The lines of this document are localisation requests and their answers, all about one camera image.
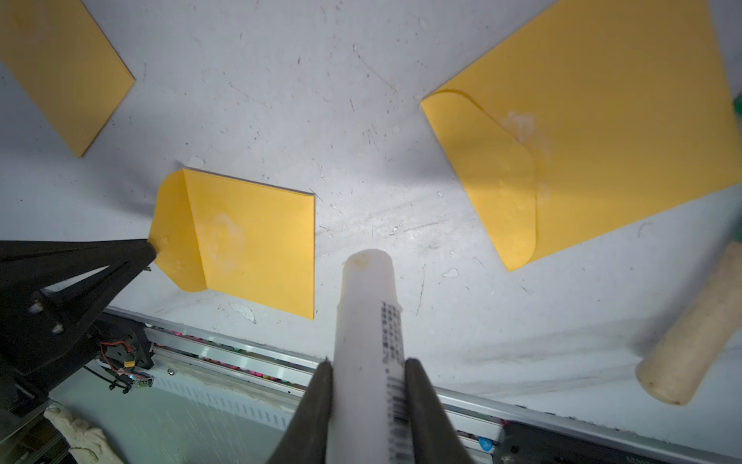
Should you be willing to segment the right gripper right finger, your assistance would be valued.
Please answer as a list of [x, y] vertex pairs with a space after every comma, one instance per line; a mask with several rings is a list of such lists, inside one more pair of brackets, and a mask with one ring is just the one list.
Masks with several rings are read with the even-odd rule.
[[405, 382], [415, 462], [473, 463], [418, 359], [405, 361]]

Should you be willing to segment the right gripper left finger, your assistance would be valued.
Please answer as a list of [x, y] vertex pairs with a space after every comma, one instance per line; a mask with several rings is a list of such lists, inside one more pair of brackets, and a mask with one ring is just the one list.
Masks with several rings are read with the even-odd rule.
[[333, 378], [330, 361], [320, 363], [268, 464], [326, 463]]

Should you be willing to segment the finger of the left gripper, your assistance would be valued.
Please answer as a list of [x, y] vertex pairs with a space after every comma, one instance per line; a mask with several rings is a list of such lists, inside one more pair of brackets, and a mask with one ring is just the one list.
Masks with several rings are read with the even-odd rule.
[[66, 355], [156, 259], [145, 239], [1, 243], [1, 359], [29, 375]]

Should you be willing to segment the white glue stick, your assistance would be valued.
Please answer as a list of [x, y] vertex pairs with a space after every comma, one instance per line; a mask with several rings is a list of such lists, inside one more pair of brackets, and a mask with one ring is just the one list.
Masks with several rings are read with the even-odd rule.
[[330, 463], [413, 463], [402, 309], [390, 256], [344, 263], [332, 358]]

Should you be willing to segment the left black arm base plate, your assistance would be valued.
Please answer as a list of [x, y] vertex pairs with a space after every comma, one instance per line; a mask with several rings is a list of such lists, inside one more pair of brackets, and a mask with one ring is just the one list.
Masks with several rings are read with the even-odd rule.
[[91, 326], [88, 336], [96, 344], [97, 367], [85, 370], [106, 381], [108, 390], [128, 394], [151, 388], [154, 377], [153, 344], [145, 325], [124, 317], [103, 314]]

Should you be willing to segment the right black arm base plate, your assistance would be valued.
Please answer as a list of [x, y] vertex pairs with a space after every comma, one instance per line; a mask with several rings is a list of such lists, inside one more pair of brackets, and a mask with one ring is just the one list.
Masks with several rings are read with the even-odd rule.
[[506, 423], [495, 463], [649, 464], [657, 460], [521, 423]]

